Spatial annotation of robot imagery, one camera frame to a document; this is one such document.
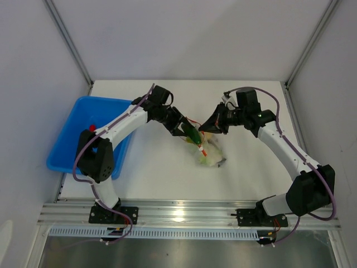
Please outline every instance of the white table surface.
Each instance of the white table surface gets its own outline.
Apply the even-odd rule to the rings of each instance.
[[[170,90],[179,111],[200,123],[211,116],[223,92],[243,86],[265,89],[281,104],[280,120],[296,142],[280,82],[212,80],[97,80],[91,95],[134,99],[152,83]],[[262,109],[276,111],[275,102],[258,92]],[[291,179],[273,152],[243,126],[218,135],[227,156],[220,168],[198,165],[179,137],[158,122],[138,128],[131,139],[122,172],[113,181],[120,198],[172,200],[260,200],[288,190]],[[90,186],[67,174],[61,198],[92,198]]]

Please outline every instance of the blue tray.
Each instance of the blue tray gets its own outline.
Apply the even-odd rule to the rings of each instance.
[[[73,106],[68,119],[50,152],[47,167],[51,170],[72,173],[78,139],[81,132],[89,129],[90,125],[96,128],[103,127],[125,110],[131,100],[110,99],[85,96],[79,98]],[[117,179],[123,166],[132,134],[128,135],[114,150],[115,168],[112,179]]]

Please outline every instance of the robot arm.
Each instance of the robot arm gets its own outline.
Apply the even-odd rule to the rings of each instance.
[[[330,196],[313,169],[322,175],[333,192],[335,172],[332,167],[321,166],[288,140],[276,122],[276,115],[270,110],[261,110],[254,88],[237,91],[238,106],[229,93],[224,94],[223,102],[218,104],[213,115],[199,130],[227,134],[229,126],[244,126],[274,152],[293,180],[287,193],[257,202],[255,211],[259,220],[263,222],[286,213],[302,216],[328,205]]]
[[[108,208],[120,207],[120,199],[114,191],[111,174],[115,167],[113,151],[125,137],[150,120],[162,123],[173,136],[188,136],[189,134],[181,129],[195,128],[176,107],[165,104],[169,96],[173,101],[171,92],[155,86],[148,98],[134,112],[131,113],[144,97],[135,99],[123,114],[95,132],[84,130],[81,133],[76,157],[92,138],[104,132],[84,151],[77,167],[93,183],[99,199]]]

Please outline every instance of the white wall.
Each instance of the white wall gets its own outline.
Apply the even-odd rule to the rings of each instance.
[[[60,174],[45,161],[86,84],[40,0],[0,1],[0,225],[14,221],[2,267],[21,267]]]
[[[97,79],[287,80],[329,0],[55,0]]]
[[[309,152],[336,171],[337,213],[354,255],[357,252],[356,11],[357,1],[342,1],[291,90]]]

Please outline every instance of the purple cable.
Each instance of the purple cable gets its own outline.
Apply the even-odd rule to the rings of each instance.
[[[300,217],[297,217],[297,222],[296,222],[296,224],[295,224],[293,230],[291,230],[291,232],[290,232],[287,236],[284,236],[284,237],[281,238],[280,240],[275,241],[274,244],[278,244],[278,243],[284,241],[286,238],[290,237],[293,233],[295,233],[297,227],[299,226],[299,223],[300,223]]]
[[[234,92],[234,91],[237,91],[237,90],[240,90],[242,88],[235,88],[235,89],[232,89],[230,91],[228,91],[228,93],[231,93],[231,92]],[[277,111],[276,111],[276,126],[277,126],[277,129],[278,129],[278,132],[280,134],[280,136],[285,140],[285,142],[289,145],[289,147],[301,158],[302,161],[306,162],[306,165],[314,171],[314,173],[317,175],[317,177],[319,177],[320,181],[322,182],[322,184],[324,185],[324,187],[326,188],[326,191],[327,193],[329,194],[329,197],[331,199],[331,202],[332,202],[332,213],[331,213],[331,216],[327,217],[327,218],[322,218],[320,216],[317,216],[313,213],[308,213],[309,215],[313,216],[314,218],[316,219],[319,219],[321,221],[329,221],[333,218],[335,218],[336,216],[336,200],[335,200],[335,197],[330,189],[330,187],[328,186],[327,182],[324,180],[324,178],[322,177],[322,175],[320,174],[319,171],[317,171],[314,166],[312,166],[310,163],[307,162],[307,159],[295,148],[295,146],[291,143],[291,141],[283,134],[283,131],[282,129],[280,128],[280,124],[279,124],[279,113],[280,113],[280,103],[278,101],[278,99],[273,95],[271,94],[270,92],[267,92],[266,90],[263,90],[263,89],[260,89],[260,88],[254,88],[253,89],[257,90],[257,91],[260,91],[260,92],[263,92],[265,93],[266,95],[270,96],[272,99],[274,99],[274,101],[276,102],[277,104]],[[276,241],[275,243],[279,243],[283,240],[285,240],[287,237],[289,237],[290,235],[292,235],[295,230],[297,229],[298,225],[300,223],[300,217],[298,217],[297,219],[297,222],[295,224],[295,227],[293,228],[293,230],[284,238]]]
[[[155,86],[155,84],[152,84],[152,86],[151,86],[150,90],[148,91],[148,93],[141,99],[141,101],[140,101],[133,109],[130,110],[130,113],[135,112],[135,110],[140,107],[140,105],[148,98],[148,96],[150,95],[151,91],[154,89],[154,86]],[[125,119],[127,116],[129,116],[128,113],[126,113],[126,114],[122,115],[121,117],[119,117],[117,120],[115,120],[112,124],[110,124],[110,125],[108,126],[108,130],[112,129],[117,123],[119,123],[121,120]],[[77,178],[77,175],[76,175],[76,167],[77,167],[78,161],[79,161],[79,159],[82,157],[82,155],[83,155],[83,153],[85,152],[85,150],[86,150],[98,137],[100,137],[101,135],[103,135],[105,132],[106,132],[106,130],[103,130],[103,131],[101,131],[100,133],[98,133],[96,136],[94,136],[94,137],[82,148],[82,150],[80,150],[78,156],[76,157],[76,159],[75,159],[75,161],[74,161],[74,165],[73,165],[73,168],[72,168],[72,175],[73,175],[73,178],[74,178],[76,181],[78,181],[78,182],[80,182],[80,183],[89,183],[89,184],[90,184],[91,190],[92,190],[92,192],[93,192],[93,194],[94,194],[94,196],[95,196],[95,198],[96,198],[98,204],[99,204],[101,207],[105,208],[106,210],[109,210],[110,212],[113,212],[113,213],[115,213],[115,214],[118,214],[118,215],[122,216],[123,218],[126,218],[126,219],[129,221],[130,229],[129,229],[128,232],[126,232],[124,235],[120,236],[118,239],[116,239],[116,240],[114,240],[114,241],[107,242],[108,244],[114,244],[114,243],[116,243],[116,242],[122,240],[125,236],[127,236],[127,235],[129,235],[129,234],[131,233],[131,231],[132,231],[132,229],[133,229],[132,219],[130,219],[130,218],[129,218],[127,215],[125,215],[124,213],[121,213],[121,212],[119,212],[119,211],[116,211],[116,210],[114,210],[114,209],[111,209],[111,208],[107,207],[107,206],[99,199],[99,195],[98,195],[97,191],[96,191],[95,188],[94,188],[93,182],[90,181],[90,180],[81,180],[81,179],[78,179],[78,178]],[[85,241],[83,241],[83,242],[90,242],[90,241],[93,241],[93,240],[90,239],[90,240],[85,240]]]
[[[77,245],[80,245],[83,243],[87,243],[87,242],[98,242],[98,239],[93,238],[93,239],[81,240],[81,241],[69,244],[67,246],[60,247],[58,249],[53,249],[51,246],[49,246],[48,249],[51,251],[61,251],[61,250],[66,250],[67,248],[71,248],[71,247],[74,247],[74,246],[77,246]]]

